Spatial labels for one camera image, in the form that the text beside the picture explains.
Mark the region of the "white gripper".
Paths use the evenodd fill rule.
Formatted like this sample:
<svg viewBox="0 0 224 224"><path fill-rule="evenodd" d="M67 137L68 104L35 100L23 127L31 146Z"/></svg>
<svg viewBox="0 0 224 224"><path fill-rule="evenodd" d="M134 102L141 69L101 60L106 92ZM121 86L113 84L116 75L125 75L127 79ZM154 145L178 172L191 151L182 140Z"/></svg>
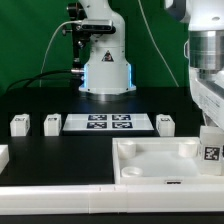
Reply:
<svg viewBox="0 0 224 224"><path fill-rule="evenodd" d="M219 87L206 80L199 80L195 69L189 70L190 92L198 107L224 130L224 98Z"/></svg>

